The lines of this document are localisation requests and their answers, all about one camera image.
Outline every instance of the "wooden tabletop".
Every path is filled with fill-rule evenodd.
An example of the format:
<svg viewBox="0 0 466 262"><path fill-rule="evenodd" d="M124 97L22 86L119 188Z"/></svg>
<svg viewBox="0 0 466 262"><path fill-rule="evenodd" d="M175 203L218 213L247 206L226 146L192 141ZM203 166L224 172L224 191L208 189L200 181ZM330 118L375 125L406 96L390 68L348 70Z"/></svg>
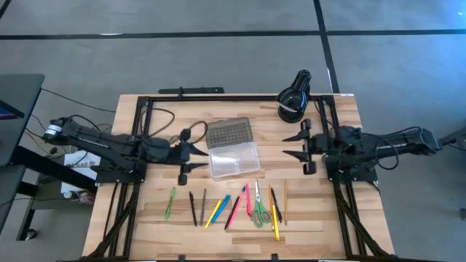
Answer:
<svg viewBox="0 0 466 262"><path fill-rule="evenodd" d="M112 130L114 134L131 133L137 98L137 95L120 97ZM335 102L340 125L360 126L354 96L335 95ZM325 167L316 155L314 159L317 162L317 173L303 175L302 164L282 152L285 149L300 151L302 142L281 142L283 138L295 135L300 128L299 124L287 124L278 117L276 102L157 102L155 107L171 110L176 115L173 124L158 134L163 138L178 134L183 128L198 120L213 122L248 117L261 169L213 180L208 166L201 167L189 174L186 186L177 186L179 167L150 164L146 181L141 185L139 194L130 259L176 259L178 255L186 255L186 259L270 259L272 253L277 253L281 259L344 258L333 186L326 178ZM307 107L305 118L312 121L312 134L323 131L319 114L312 104ZM169 120L170 115L154 111L150 131L157 130ZM201 136L202 128L200 125L193 129L193 140ZM207 151L204 140L196 146ZM194 156L191 161L208 162L208 158ZM224 231L224 224L232 208L232 201L228 203L217 222L208 229L194 227L189 191L194 195L199 221L202 194L204 188L207 189L204 217L206 221L218 199L225 194L231 194L234 201L246 183L250 185L251 204L254 207L255 179L259 181L261 198L266 209L269 209L267 189L270 185L275 190L282 212L284 181L287 180L288 225L279 223L279 242L275 241L270 224L262 229L254 226L246 213L245 197L240 203L234 223L227 231ZM176 196L171 216L169 221L165 221L165 209L174 186ZM353 183L353 186L361 222L383 249L393 253L379 193L368 183L357 182ZM113 188L114 184L106 184L98 189L83 255L92 252L102 240ZM116 203L117 201L111 214L110 225L113 223ZM352 233L353 252L358 253L353 227L349 221L348 224ZM122 253L125 226L121 232L117 254Z"/></svg>

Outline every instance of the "clear plastic box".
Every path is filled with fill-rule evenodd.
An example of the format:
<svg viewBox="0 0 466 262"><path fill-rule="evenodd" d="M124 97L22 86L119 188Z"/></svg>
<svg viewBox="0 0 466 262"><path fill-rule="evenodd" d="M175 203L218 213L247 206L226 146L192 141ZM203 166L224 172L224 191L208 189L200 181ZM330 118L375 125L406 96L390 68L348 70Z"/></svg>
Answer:
<svg viewBox="0 0 466 262"><path fill-rule="evenodd" d="M210 175L222 178L261 168L255 143L241 143L209 150Z"/></svg>

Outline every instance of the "desk leg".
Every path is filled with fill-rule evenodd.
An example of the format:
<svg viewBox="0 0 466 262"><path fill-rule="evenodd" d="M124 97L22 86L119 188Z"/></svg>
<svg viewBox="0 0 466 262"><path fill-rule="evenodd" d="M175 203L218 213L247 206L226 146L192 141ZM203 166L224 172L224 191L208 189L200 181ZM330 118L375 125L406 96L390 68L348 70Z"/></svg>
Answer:
<svg viewBox="0 0 466 262"><path fill-rule="evenodd" d="M80 174L69 167L65 167L62 164L43 157L27 148L18 146L13 156L14 164L23 164L27 168L35 170L45 175L57 178L65 183L69 183L73 186L86 189L92 193L97 192L95 187L95 181L87 176Z"/></svg>
<svg viewBox="0 0 466 262"><path fill-rule="evenodd" d="M24 241L28 237L28 231L31 227L32 218L34 217L35 209L32 208L33 200L28 205L28 211L23 218L19 232L17 233L16 240Z"/></svg>

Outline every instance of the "pencil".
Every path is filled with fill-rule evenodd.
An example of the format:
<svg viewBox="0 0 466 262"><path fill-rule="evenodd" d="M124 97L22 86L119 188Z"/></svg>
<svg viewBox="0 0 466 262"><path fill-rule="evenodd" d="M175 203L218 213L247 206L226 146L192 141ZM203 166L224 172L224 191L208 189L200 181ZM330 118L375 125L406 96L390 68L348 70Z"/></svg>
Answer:
<svg viewBox="0 0 466 262"><path fill-rule="evenodd" d="M288 225L288 185L285 179L285 225Z"/></svg>

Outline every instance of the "yellow marker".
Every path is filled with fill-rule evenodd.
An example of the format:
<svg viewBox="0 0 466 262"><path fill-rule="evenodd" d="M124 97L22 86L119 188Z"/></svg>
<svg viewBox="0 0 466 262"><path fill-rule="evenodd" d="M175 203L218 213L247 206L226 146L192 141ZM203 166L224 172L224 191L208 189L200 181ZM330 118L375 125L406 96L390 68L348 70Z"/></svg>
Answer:
<svg viewBox="0 0 466 262"><path fill-rule="evenodd" d="M277 210L275 209L275 205L272 207L272 214L273 214L273 221L275 225L275 240L280 241L280 233L278 232L278 225L277 225Z"/></svg>
<svg viewBox="0 0 466 262"><path fill-rule="evenodd" d="M218 207L220 207L220 204L221 204L222 200L223 199L218 200L216 208L213 209L212 215L210 215L209 221L205 224L204 229L206 229L209 226L210 222L212 221L213 216L217 213L217 209L218 209Z"/></svg>

